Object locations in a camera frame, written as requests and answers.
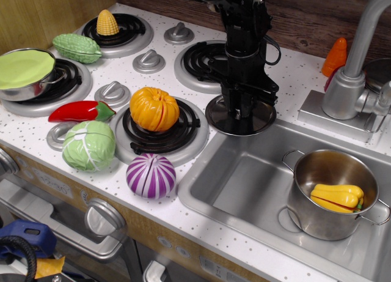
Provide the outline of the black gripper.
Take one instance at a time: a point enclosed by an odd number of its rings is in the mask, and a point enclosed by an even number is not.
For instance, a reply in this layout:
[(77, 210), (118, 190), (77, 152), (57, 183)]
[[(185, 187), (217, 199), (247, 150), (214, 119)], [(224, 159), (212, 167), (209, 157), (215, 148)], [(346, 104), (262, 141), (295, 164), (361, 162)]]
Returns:
[(256, 101), (274, 106), (279, 87), (265, 72), (266, 48), (259, 48), (250, 56), (234, 56), (230, 52), (225, 55), (226, 60), (210, 59), (208, 65), (213, 78), (221, 84), (227, 111), (248, 118)]

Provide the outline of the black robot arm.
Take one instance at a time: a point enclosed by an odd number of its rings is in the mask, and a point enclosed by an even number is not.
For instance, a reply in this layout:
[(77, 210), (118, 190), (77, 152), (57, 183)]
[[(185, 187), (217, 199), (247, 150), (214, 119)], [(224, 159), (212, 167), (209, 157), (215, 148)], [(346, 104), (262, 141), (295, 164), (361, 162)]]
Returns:
[(192, 0), (211, 4), (220, 14), (227, 38), (225, 60), (210, 59), (209, 73), (221, 85), (229, 115), (250, 117), (259, 101), (274, 106), (277, 84), (265, 73), (267, 35), (272, 17), (265, 0)]

